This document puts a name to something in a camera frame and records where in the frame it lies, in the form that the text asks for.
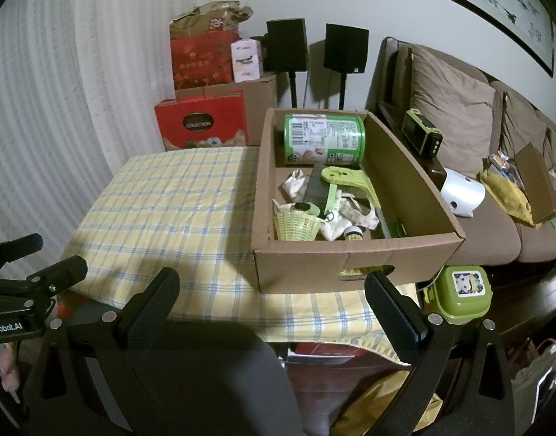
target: sofa armrest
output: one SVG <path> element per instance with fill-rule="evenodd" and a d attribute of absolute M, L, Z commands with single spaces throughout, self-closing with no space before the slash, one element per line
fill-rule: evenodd
<path fill-rule="evenodd" d="M 444 186 L 447 177 L 446 169 L 442 167 L 442 164 L 436 157 L 431 159 L 421 157 L 419 152 L 414 149 L 405 135 L 401 132 L 401 126 L 403 124 L 405 113 L 385 101 L 379 101 L 377 106 L 379 113 L 383 117 L 385 124 L 389 127 L 391 132 L 409 150 L 419 165 L 422 166 L 423 170 L 425 170 L 427 176 L 431 179 L 437 189 L 442 191 L 442 187 Z"/>

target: yellow plaid tablecloth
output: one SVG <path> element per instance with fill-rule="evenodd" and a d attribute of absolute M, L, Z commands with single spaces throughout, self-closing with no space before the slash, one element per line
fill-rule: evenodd
<path fill-rule="evenodd" d="M 228 320 L 271 342 L 348 343 L 398 362 L 362 291 L 262 295 L 251 287 L 257 164 L 258 148 L 130 159 L 64 252 L 88 263 L 73 290 L 122 308 L 171 267 L 181 279 L 173 319 Z M 416 300 L 414 285 L 398 289 Z"/>

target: hand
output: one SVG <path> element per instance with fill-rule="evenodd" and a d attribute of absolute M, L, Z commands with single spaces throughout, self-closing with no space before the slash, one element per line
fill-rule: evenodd
<path fill-rule="evenodd" d="M 0 370 L 5 373 L 1 378 L 1 385 L 6 392 L 12 392 L 20 387 L 20 372 L 16 365 L 16 344 L 4 344 L 4 351 L 0 356 Z"/>

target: curtain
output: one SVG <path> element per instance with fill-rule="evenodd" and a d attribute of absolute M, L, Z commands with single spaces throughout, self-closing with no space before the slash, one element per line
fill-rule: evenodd
<path fill-rule="evenodd" d="M 174 97 L 168 23 L 195 0 L 6 0 L 0 9 L 0 241 L 58 260 L 114 173 L 163 151 L 153 107 Z"/>

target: black oval label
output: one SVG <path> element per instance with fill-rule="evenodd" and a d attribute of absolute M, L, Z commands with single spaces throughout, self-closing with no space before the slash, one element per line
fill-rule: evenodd
<path fill-rule="evenodd" d="M 183 126 L 193 132 L 206 131 L 213 126 L 213 116 L 207 113 L 191 113 L 183 118 Z"/>

